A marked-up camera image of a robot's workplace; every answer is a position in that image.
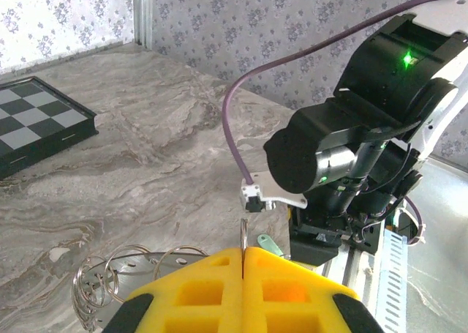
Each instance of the black chessboard square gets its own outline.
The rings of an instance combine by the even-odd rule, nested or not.
[[[2,109],[3,111],[5,111],[6,113],[10,115],[15,115],[16,113],[31,110],[32,108],[34,108],[34,106],[23,99],[10,101],[10,102],[7,102],[6,104],[0,105],[0,109]]]
[[[38,107],[43,113],[50,117],[54,117],[59,115],[60,113],[63,113],[65,111],[69,111],[70,107],[66,106],[65,104],[59,102],[59,101],[54,101],[51,103],[48,103],[43,106]]]
[[[62,125],[53,119],[46,119],[44,121],[37,122],[31,126],[28,126],[28,128],[41,138],[48,137],[49,135],[60,132],[64,129]]]
[[[20,97],[28,97],[29,95],[42,92],[42,89],[38,86],[35,86],[33,83],[21,84],[11,88],[10,90]]]
[[[3,141],[0,140],[0,156],[6,155],[9,152],[12,152],[13,149],[8,146],[8,144],[5,144]]]
[[[23,127],[24,126],[13,117],[5,117],[4,119],[0,119],[0,136],[13,132],[14,130],[20,130]]]

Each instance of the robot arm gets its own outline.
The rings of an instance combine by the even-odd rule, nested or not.
[[[341,239],[377,250],[372,228],[417,186],[468,102],[467,15],[463,0],[441,0],[391,19],[352,55],[333,97],[264,145],[269,171],[243,182],[241,200],[250,212],[290,206],[292,259],[320,265]]]

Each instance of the floral wallpaper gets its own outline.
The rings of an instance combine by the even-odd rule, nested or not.
[[[406,0],[154,0],[153,49],[234,81]],[[289,108],[323,102],[350,55],[378,26],[265,72],[247,88]],[[435,153],[468,168],[468,112]]]
[[[133,0],[0,0],[0,75],[133,41]]]

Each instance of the gray marble surface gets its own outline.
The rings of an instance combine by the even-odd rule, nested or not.
[[[37,75],[97,113],[99,134],[0,182],[0,332],[83,332],[72,273],[123,244],[238,246],[241,175],[221,126],[225,83],[136,45]],[[249,167],[290,111],[239,91],[232,129]],[[282,210],[249,217],[287,250]]]

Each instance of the purple cable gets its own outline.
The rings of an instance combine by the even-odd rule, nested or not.
[[[420,241],[421,236],[423,235],[423,230],[424,230],[423,217],[421,216],[421,213],[419,212],[415,203],[413,203],[413,201],[409,197],[405,197],[404,199],[411,206],[412,210],[415,213],[416,219],[418,220],[418,232],[413,238],[408,240],[408,245],[415,245]]]
[[[321,50],[334,42],[337,42],[341,39],[344,39],[358,31],[363,30],[366,27],[372,26],[375,23],[380,22],[381,20],[385,20],[389,17],[393,17],[395,15],[398,15],[401,12],[407,11],[413,7],[416,7],[421,4],[425,4],[426,2],[430,1],[437,1],[437,0],[410,0],[407,1],[399,6],[396,6],[392,9],[386,10],[379,15],[376,15],[372,18],[369,18],[368,20],[365,20],[362,23],[359,23],[356,26],[353,26],[345,31],[343,31],[340,34],[337,34],[317,45],[313,45],[310,48],[307,48],[306,50],[299,51],[297,53],[294,53],[289,56],[285,56],[282,59],[277,59],[275,61],[269,62],[267,64],[263,64],[262,66],[259,66],[257,68],[254,68],[253,70],[247,72],[245,75],[240,77],[234,84],[233,86],[230,87],[230,89],[227,91],[226,96],[224,97],[224,102],[222,103],[222,127],[224,130],[224,136],[226,137],[227,145],[229,146],[229,149],[231,153],[233,154],[234,160],[237,163],[237,166],[242,172],[242,175],[244,176],[246,183],[248,185],[254,184],[254,181],[252,180],[252,177],[250,176],[249,169],[247,168],[246,164],[242,160],[241,154],[239,153],[239,150],[237,149],[237,146],[235,145],[235,141],[233,138],[233,134],[231,133],[231,130],[229,128],[229,112],[228,108],[231,102],[231,99],[234,96],[234,92],[237,90],[239,86],[242,85],[243,82],[245,82],[247,79],[254,77],[255,75],[260,74],[261,72],[264,72],[266,70],[270,70],[274,67],[278,67],[282,64],[286,64],[288,62],[300,59],[301,57],[308,56],[311,53],[314,53],[318,50]]]

